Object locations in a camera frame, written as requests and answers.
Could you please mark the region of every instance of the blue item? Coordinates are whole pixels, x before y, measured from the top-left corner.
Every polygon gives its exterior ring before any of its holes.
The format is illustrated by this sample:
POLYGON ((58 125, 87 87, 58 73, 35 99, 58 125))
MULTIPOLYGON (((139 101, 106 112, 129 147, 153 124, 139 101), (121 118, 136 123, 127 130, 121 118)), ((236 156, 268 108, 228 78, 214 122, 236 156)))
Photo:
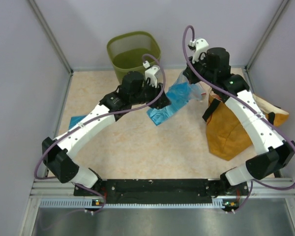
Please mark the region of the blue item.
POLYGON ((76 125, 81 120, 83 120, 84 117, 86 117, 86 116, 71 117, 70 124, 69 124, 69 129, 71 129, 74 125, 76 125))
POLYGON ((189 100, 202 100, 205 91, 200 84, 191 85, 187 78, 182 74, 179 75, 176 82, 168 89, 166 96, 172 102, 171 105, 162 109, 149 109, 147 115, 155 125, 167 121, 177 111, 184 107, 189 100))

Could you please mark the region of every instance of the green trash bin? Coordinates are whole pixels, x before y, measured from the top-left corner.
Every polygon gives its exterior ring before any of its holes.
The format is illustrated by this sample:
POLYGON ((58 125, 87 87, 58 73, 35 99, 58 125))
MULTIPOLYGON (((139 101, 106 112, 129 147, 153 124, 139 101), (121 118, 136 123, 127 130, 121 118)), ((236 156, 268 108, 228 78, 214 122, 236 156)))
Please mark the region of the green trash bin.
MULTIPOLYGON (((120 84, 129 71, 144 73, 143 54, 151 54, 158 60, 161 58, 161 50, 155 39, 144 31, 126 33, 111 39, 107 44, 107 53, 120 84)), ((152 59, 147 57, 147 60, 155 65, 152 59)))

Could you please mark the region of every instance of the tan bag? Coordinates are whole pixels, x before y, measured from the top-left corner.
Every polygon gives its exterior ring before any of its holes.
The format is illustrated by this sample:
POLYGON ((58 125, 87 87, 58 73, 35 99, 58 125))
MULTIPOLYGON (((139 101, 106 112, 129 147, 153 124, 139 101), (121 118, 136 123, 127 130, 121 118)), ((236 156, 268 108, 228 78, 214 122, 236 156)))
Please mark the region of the tan bag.
MULTIPOLYGON (((275 126, 280 126, 288 119, 288 112, 254 94, 253 96, 260 110, 275 126)), ((206 138, 212 154, 229 161, 252 145, 237 117, 212 91, 209 93, 208 109, 203 118, 206 121, 206 138)))

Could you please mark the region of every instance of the white wall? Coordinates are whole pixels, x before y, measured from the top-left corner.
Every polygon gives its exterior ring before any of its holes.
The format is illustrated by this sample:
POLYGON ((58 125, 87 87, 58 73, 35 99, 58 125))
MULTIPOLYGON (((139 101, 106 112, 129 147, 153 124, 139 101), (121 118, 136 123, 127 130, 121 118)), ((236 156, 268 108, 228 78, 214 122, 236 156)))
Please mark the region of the white wall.
POLYGON ((150 32, 167 67, 185 65, 182 33, 225 47, 231 65, 246 65, 276 12, 278 0, 36 0, 75 70, 111 67, 106 44, 136 30, 150 32))
MULTIPOLYGON (((251 76, 257 94, 290 112, 282 130, 295 140, 295 0, 257 58, 251 76)), ((283 173, 295 178, 295 158, 283 173)))
POLYGON ((67 81, 27 2, 0 0, 0 236, 17 235, 67 81))

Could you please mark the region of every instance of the gray floor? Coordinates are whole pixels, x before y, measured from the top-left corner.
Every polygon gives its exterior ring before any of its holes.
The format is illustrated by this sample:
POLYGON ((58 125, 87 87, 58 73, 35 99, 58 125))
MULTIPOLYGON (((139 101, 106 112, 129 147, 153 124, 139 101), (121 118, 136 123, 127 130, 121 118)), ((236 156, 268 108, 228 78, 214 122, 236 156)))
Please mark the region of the gray floor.
MULTIPOLYGON (((47 227, 72 209, 41 208, 47 227)), ((48 231, 36 220, 34 236, 294 236, 284 199, 251 199, 233 214, 220 209, 106 209, 76 212, 48 231)))

